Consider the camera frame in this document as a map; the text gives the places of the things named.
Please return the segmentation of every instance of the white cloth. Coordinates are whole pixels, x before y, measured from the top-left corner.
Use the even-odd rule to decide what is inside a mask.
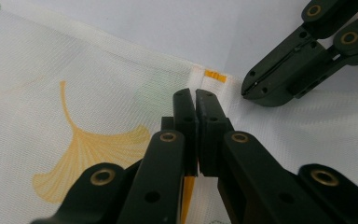
[[[313,91],[282,107],[261,107],[241,98],[235,77],[221,82],[206,77],[203,66],[43,8],[0,3],[0,223],[53,215],[54,195],[67,185],[45,180],[69,183],[95,158],[136,161],[183,88],[216,93],[236,130],[256,136],[284,168],[296,173],[318,162],[358,184],[358,93]],[[107,147],[136,151],[136,158],[84,153]],[[68,154],[72,161],[63,159]],[[216,179],[196,180],[189,211],[187,223],[229,222]]]

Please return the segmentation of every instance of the brass screw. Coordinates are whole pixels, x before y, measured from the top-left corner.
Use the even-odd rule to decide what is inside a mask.
[[[234,133],[231,135],[231,139],[238,143],[246,143],[249,141],[249,138],[244,133]]]
[[[322,7],[319,5],[313,5],[310,8],[308,8],[307,10],[307,16],[309,17],[314,17],[316,15],[318,15],[319,13],[321,13],[322,11]]]
[[[331,174],[328,171],[324,171],[324,170],[312,170],[310,172],[310,176],[316,180],[317,182],[319,182],[320,184],[329,186],[329,187],[335,187],[339,185],[339,181],[338,178]]]
[[[115,178],[115,175],[116,173],[114,170],[103,168],[92,174],[89,181],[95,186],[103,186],[112,182],[112,180]]]
[[[353,44],[357,41],[358,39],[358,34],[350,31],[345,33],[342,37],[341,37],[341,44],[343,45],[350,45]]]
[[[173,142],[176,140],[176,134],[175,133],[162,133],[159,136],[159,139],[163,142]]]

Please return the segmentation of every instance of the white surface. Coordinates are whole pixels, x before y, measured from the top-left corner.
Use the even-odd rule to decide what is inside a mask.
[[[30,0],[132,43],[244,78],[302,22],[308,0]],[[358,91],[358,66],[317,89]]]

